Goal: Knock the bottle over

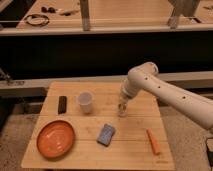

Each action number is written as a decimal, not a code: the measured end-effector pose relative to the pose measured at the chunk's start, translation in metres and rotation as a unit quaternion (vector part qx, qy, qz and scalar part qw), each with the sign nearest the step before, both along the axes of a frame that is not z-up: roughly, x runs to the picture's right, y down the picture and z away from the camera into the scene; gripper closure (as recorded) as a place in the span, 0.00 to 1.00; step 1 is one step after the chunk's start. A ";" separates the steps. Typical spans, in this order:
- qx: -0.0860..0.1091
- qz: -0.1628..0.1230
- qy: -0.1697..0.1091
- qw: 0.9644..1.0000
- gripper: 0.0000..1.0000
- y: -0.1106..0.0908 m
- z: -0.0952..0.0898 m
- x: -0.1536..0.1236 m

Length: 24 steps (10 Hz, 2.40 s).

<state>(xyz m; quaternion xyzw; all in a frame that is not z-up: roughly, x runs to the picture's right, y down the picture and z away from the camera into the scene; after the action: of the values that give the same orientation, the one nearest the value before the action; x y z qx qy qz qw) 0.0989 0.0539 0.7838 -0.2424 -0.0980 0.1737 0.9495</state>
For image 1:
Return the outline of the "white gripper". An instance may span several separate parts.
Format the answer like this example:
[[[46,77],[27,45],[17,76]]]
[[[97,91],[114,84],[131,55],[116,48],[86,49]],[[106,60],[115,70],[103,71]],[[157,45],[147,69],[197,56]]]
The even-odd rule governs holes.
[[[137,95],[136,92],[122,86],[120,91],[119,104],[126,105],[128,101],[133,99],[136,95]]]

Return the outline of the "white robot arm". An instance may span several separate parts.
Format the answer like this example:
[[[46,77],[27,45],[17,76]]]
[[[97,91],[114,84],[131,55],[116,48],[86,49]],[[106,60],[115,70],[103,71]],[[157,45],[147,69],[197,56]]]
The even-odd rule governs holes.
[[[120,90],[120,115],[126,110],[128,101],[145,90],[213,134],[213,100],[162,81],[157,77],[158,73],[158,67],[153,62],[143,63],[128,71]]]

